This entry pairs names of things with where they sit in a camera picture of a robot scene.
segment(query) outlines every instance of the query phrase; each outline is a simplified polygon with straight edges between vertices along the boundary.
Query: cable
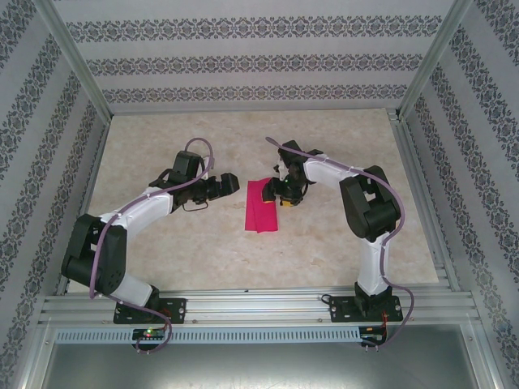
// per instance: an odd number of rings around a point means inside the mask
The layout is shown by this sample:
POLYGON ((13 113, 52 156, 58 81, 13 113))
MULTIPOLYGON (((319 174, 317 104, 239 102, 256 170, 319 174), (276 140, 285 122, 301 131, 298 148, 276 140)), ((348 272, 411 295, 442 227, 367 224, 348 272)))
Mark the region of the cable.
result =
POLYGON ((324 294, 323 296, 321 296, 321 301, 326 304, 327 306, 330 305, 330 300, 331 300, 332 296, 330 296, 329 294, 324 294))
MULTIPOLYGON (((204 142, 208 146, 208 149, 209 149, 208 165, 205 167, 205 169, 202 171, 202 173, 200 173, 198 176, 196 176, 192 180, 190 180, 188 182, 184 182, 183 184, 179 184, 179 185, 176 185, 176 186, 171 186, 170 188, 166 188, 166 189, 161 189, 161 190, 158 190, 158 191, 150 193, 150 194, 145 194, 143 196, 138 197, 135 200, 132 200, 127 205, 125 205, 124 207, 119 209, 118 213, 113 215, 108 220, 108 222, 105 224, 105 227, 103 227, 103 229, 101 230, 101 234, 99 235, 99 240, 97 242, 97 247, 96 247, 96 253, 94 254, 94 261, 93 261, 93 265, 92 265, 92 274, 90 276, 90 287, 89 287, 89 290, 88 290, 88 295, 90 296, 91 299, 96 297, 95 287, 96 287, 96 277, 97 277, 97 266, 99 265, 99 258, 101 256, 101 248, 103 246, 103 242, 105 241, 105 236, 106 236, 106 233, 108 232, 108 229, 109 229, 110 225, 112 225, 119 217, 121 217, 124 214, 124 212, 126 212, 128 209, 134 207, 136 204, 138 204, 138 203, 140 203, 142 201, 150 199, 151 197, 162 195, 163 193, 170 192, 172 190, 178 190, 178 189, 185 188, 186 186, 189 186, 189 185, 197 182, 206 173, 208 173, 209 170, 214 166, 214 155, 213 155, 213 152, 212 152, 212 146, 206 139, 204 139, 204 138, 193 138, 189 142, 187 142, 186 147, 184 148, 184 150, 187 151, 189 146, 193 142, 195 142, 197 140, 204 142)), ((173 326, 171 325, 171 321, 169 320, 169 318, 167 316, 165 316, 164 314, 161 314, 160 312, 157 312, 155 310, 150 310, 149 308, 146 308, 144 306, 137 306, 135 304, 131 304, 130 302, 119 300, 119 299, 117 299, 117 298, 115 298, 113 296, 107 296, 107 297, 109 299, 111 299, 111 300, 114 300, 114 301, 118 302, 119 304, 123 304, 125 306, 129 306, 130 308, 133 308, 135 310, 141 310, 141 311, 149 313, 149 314, 154 314, 154 315, 158 316, 159 318, 162 318, 165 321, 165 324, 168 326, 169 331, 168 331, 168 335, 166 336, 164 342, 162 342, 161 344, 156 346, 153 350, 148 350, 148 351, 141 350, 139 348, 139 342, 141 341, 141 339, 138 339, 137 343, 135 345, 135 348, 137 349, 137 353, 139 353, 139 354, 141 354, 141 353, 146 353, 146 354, 155 353, 155 352, 159 351, 161 348, 165 347, 168 344, 168 342, 171 339, 171 336, 173 334, 173 326)))
POLYGON ((388 278, 385 275, 385 271, 384 271, 384 260, 385 260, 385 258, 384 258, 385 255, 384 254, 385 254, 385 251, 386 251, 386 245, 388 244, 388 242, 391 239, 393 239, 393 237, 395 235, 397 235, 402 230, 402 227, 404 227, 404 223, 405 223, 405 209, 404 209, 404 203, 402 202, 402 199, 400 198, 398 193, 386 181, 384 181, 383 179, 381 179, 381 178, 379 178, 379 177, 377 177, 377 176, 375 176, 373 174, 367 173, 367 172, 365 172, 365 171, 363 171, 361 169, 356 169, 354 167, 351 167, 351 166, 348 166, 348 165, 344 165, 344 164, 342 164, 340 162, 336 162, 334 160, 331 160, 329 158, 326 158, 326 157, 323 157, 323 156, 320 156, 320 155, 313 156, 312 154, 308 154, 306 152, 300 152, 299 150, 294 150, 293 148, 283 146, 283 145, 279 144, 278 142, 276 142, 274 139, 272 139, 269 136, 266 137, 265 140, 267 140, 267 142, 269 142, 270 144, 273 144, 277 148, 280 148, 281 150, 285 150, 287 152, 292 152, 292 153, 298 154, 300 156, 305 156, 306 158, 312 158, 314 160, 320 160, 320 161, 322 161, 322 162, 324 162, 326 164, 338 167, 340 169, 347 170, 347 171, 349 171, 351 173, 356 173, 356 174, 360 174, 360 175, 362 175, 364 177, 368 177, 371 180, 373 180, 375 182, 378 182, 384 188, 386 188, 389 191, 389 193, 391 193, 391 195, 397 201, 398 207, 400 208, 400 212, 401 212, 400 223, 398 223, 398 226, 395 228, 395 230, 392 231, 382 241, 382 247, 380 249, 380 274, 382 276, 382 280, 384 280, 384 282, 387 285, 391 286, 392 288, 400 289, 400 290, 403 290, 403 291, 407 292, 409 294, 409 296, 410 296, 411 303, 410 303, 409 310, 407 311, 407 315, 404 317, 404 320, 402 320, 402 323, 399 326, 399 328, 395 331, 395 333, 392 335, 391 338, 389 338, 384 344, 379 346, 379 348, 386 347, 388 344, 390 344, 398 336, 398 334, 400 334, 401 330, 405 327, 405 325, 407 324, 408 320, 410 319, 411 314, 413 313, 413 309, 414 309, 414 295, 413 295, 413 292, 411 292, 411 289, 406 288, 405 286, 394 284, 393 282, 388 280, 388 278))
POLYGON ((208 209, 209 208, 209 203, 206 201, 204 204, 205 204, 205 207, 200 207, 200 208, 195 208, 195 209, 186 209, 186 207, 185 207, 186 204, 182 204, 182 209, 185 212, 196 212, 196 211, 202 211, 204 209, 208 209))

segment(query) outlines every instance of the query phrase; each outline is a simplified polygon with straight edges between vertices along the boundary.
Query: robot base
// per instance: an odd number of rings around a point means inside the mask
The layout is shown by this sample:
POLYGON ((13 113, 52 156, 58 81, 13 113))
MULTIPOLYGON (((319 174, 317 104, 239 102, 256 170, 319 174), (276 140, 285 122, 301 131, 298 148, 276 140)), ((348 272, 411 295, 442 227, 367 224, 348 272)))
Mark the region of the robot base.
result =
POLYGON ((376 296, 368 296, 355 283, 355 296, 331 296, 328 304, 332 323, 401 322, 404 315, 400 299, 388 287, 376 296))
MULTIPOLYGON (((160 312, 167 316, 171 324, 184 324, 186 317, 185 298, 159 298, 159 291, 153 287, 147 308, 160 312)), ((142 310, 136 310, 117 303, 114 312, 115 324, 162 324, 164 320, 155 314, 148 314, 142 310)))

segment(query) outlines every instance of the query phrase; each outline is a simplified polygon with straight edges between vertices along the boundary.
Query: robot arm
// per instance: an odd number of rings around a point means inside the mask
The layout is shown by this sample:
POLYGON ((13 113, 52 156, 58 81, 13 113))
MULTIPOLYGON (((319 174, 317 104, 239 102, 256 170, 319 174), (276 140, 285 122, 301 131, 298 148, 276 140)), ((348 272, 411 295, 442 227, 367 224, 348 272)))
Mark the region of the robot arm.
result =
MULTIPOLYGON (((293 140, 283 146, 301 151, 293 140)), ((356 304, 366 315, 373 301, 391 296, 391 287, 380 273, 380 251, 383 240, 396 228, 396 222, 400 219, 396 200, 378 182, 327 164, 322 159, 328 157, 319 150, 312 150, 309 154, 319 155, 321 160, 308 159, 281 149, 278 152, 280 161, 274 169, 280 176, 274 177, 264 187, 264 201, 273 201, 279 196, 281 205, 296 206, 301 203, 308 185, 317 182, 341 192, 348 226, 361 239, 361 269, 355 292, 356 304), (372 195, 372 199, 368 200, 366 195, 372 195)), ((388 182, 384 171, 378 166, 364 171, 388 182)), ((387 265, 386 246, 384 270, 387 265)))
MULTIPOLYGON (((208 200, 231 195, 239 189, 238 178, 231 173, 224 173, 220 182, 212 176, 179 190, 150 196, 158 190, 173 188, 192 180, 200 167, 204 169, 201 156, 192 152, 179 152, 173 168, 165 170, 139 196, 148 195, 148 199, 130 207, 112 223, 101 248, 95 286, 97 292, 136 306, 151 309, 157 307, 158 289, 126 272, 127 243, 151 223, 168 216, 188 201, 207 205, 208 200)), ((89 286, 100 233, 120 209, 98 217, 85 214, 78 218, 62 263, 64 276, 89 286)))

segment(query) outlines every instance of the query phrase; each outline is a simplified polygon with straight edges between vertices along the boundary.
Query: beige floor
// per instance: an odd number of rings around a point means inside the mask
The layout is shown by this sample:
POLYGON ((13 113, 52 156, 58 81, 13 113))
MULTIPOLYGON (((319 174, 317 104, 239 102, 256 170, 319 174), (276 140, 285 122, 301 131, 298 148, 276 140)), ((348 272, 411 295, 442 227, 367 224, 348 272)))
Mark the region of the beige floor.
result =
MULTIPOLYGON (((385 110, 186 113, 115 117, 89 213, 111 211, 139 195, 192 137, 214 147, 214 174, 232 172, 241 190, 201 212, 176 211, 129 244, 127 270, 162 290, 352 285, 359 244, 338 191, 311 186, 301 205, 278 207, 276 233, 244 231, 247 180, 272 176, 277 150, 296 139, 358 167, 380 165, 408 219, 391 248, 388 274, 399 283, 436 282, 435 269, 385 110)), ((206 154, 203 144, 192 151, 206 154)), ((83 290, 73 284, 71 291, 83 290)))

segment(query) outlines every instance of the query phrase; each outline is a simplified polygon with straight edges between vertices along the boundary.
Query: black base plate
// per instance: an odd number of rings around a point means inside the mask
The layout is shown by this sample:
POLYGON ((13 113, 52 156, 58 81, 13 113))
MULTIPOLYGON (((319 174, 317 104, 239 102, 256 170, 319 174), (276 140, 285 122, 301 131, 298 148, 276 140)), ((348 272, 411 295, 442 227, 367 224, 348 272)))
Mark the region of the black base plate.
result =
MULTIPOLYGON (((171 324, 184 324, 186 303, 187 300, 185 298, 161 298, 158 311, 168 316, 171 324)), ((115 324, 158 324, 163 322, 162 318, 154 314, 134 310, 119 303, 115 306, 115 324)))
POLYGON ((362 316, 354 301, 354 296, 330 297, 329 304, 332 323, 381 322, 384 311, 388 316, 388 322, 401 322, 404 319, 400 299, 397 296, 391 296, 385 303, 371 308, 368 311, 367 317, 362 316))

